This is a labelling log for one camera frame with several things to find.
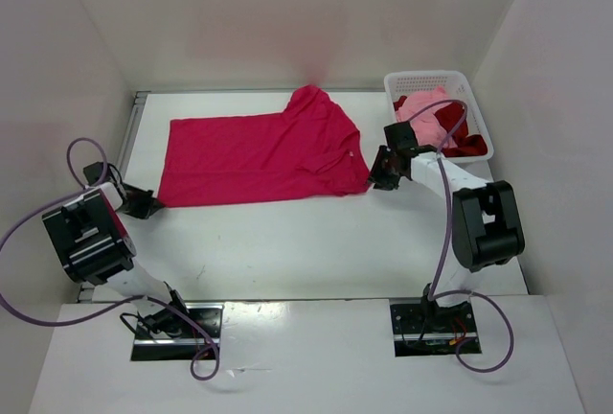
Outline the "magenta t shirt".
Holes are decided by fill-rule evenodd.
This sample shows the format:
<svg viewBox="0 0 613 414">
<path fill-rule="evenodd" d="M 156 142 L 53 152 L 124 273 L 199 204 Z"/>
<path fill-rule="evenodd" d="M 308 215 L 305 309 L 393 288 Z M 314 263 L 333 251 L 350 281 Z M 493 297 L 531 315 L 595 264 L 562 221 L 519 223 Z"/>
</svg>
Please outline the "magenta t shirt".
<svg viewBox="0 0 613 414">
<path fill-rule="evenodd" d="M 297 89 L 278 113 L 170 122 L 159 200 L 169 208 L 368 191 L 360 131 L 322 89 Z"/>
</svg>

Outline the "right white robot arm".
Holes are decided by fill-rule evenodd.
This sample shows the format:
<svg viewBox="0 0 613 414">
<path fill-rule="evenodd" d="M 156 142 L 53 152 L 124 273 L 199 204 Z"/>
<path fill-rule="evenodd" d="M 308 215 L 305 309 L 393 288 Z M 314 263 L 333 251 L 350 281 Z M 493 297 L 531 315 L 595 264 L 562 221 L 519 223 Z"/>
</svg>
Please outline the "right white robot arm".
<svg viewBox="0 0 613 414">
<path fill-rule="evenodd" d="M 525 249 L 510 183 L 487 181 L 444 159 L 433 148 L 378 148 L 369 181 L 392 191 L 406 178 L 432 191 L 445 204 L 443 248 L 433 280 L 420 299 L 420 320 L 440 331 L 454 308 L 482 282 L 483 271 L 507 264 Z"/>
</svg>

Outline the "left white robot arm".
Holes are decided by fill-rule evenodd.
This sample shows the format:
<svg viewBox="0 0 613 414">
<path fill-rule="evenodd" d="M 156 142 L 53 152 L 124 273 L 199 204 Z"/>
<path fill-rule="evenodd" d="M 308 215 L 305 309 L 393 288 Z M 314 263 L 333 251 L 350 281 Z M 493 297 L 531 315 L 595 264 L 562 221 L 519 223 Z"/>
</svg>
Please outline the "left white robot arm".
<svg viewBox="0 0 613 414">
<path fill-rule="evenodd" d="M 129 203 L 120 185 L 106 181 L 44 213 L 42 222 L 73 282 L 110 288 L 133 300 L 150 333 L 181 336 L 192 315 L 175 289 L 137 262 L 136 246 L 119 217 Z"/>
</svg>

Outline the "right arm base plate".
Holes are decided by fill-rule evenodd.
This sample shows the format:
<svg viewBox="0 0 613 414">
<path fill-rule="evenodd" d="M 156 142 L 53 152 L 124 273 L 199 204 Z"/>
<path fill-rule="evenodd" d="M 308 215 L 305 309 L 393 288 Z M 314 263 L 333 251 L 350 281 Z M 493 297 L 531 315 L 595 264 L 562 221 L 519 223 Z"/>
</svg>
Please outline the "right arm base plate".
<svg viewBox="0 0 613 414">
<path fill-rule="evenodd" d="M 427 314 L 420 299 L 389 305 L 396 357 L 437 357 L 481 354 L 472 307 L 468 302 Z"/>
</svg>

